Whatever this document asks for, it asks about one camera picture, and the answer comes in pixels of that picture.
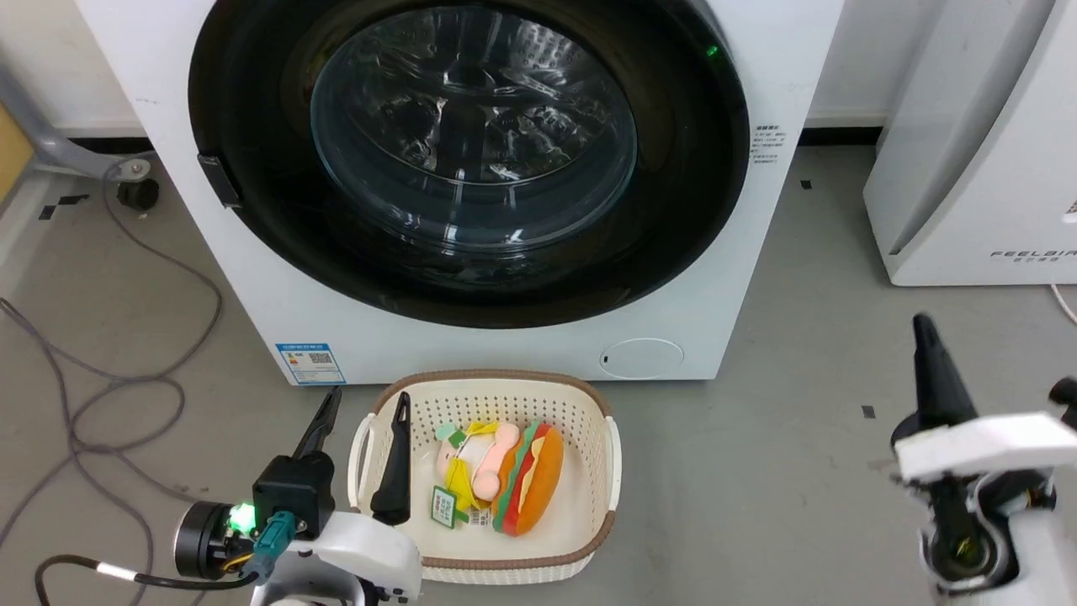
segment white appliance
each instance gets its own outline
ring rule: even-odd
[[[79,0],[293,384],[714,378],[842,0]]]
[[[864,188],[898,285],[1077,282],[1077,6],[953,0]]]

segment metal stand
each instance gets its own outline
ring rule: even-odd
[[[80,174],[110,181],[137,182],[150,174],[150,160],[129,158],[116,164],[116,156],[92,152],[72,143],[38,110],[23,85],[0,61],[0,102],[19,125],[34,149],[38,170]]]

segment white laundry basket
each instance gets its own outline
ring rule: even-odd
[[[389,459],[390,423],[401,392],[411,397],[411,517],[397,530],[422,554],[424,579],[472,584],[563,580],[583,570],[613,529],[620,495],[620,439],[610,407],[592,386],[560,375],[450,371],[416,375],[389,386],[359,426],[348,463],[351,507],[369,513]],[[434,432],[445,423],[551,424],[564,438],[561,479],[542,520],[527,535],[446,529],[430,517],[437,483]]]

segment white wall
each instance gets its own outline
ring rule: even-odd
[[[845,0],[809,126],[882,125],[927,19],[942,1]],[[54,124],[69,136],[141,130],[73,0],[0,2],[8,4],[0,58]]]
[[[70,137],[144,135],[74,0],[0,4],[0,60],[54,125]]]
[[[881,126],[943,1],[845,0],[808,126]]]

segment green led light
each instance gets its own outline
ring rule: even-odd
[[[253,505],[241,503],[228,510],[228,527],[250,536],[254,526],[257,523]]]

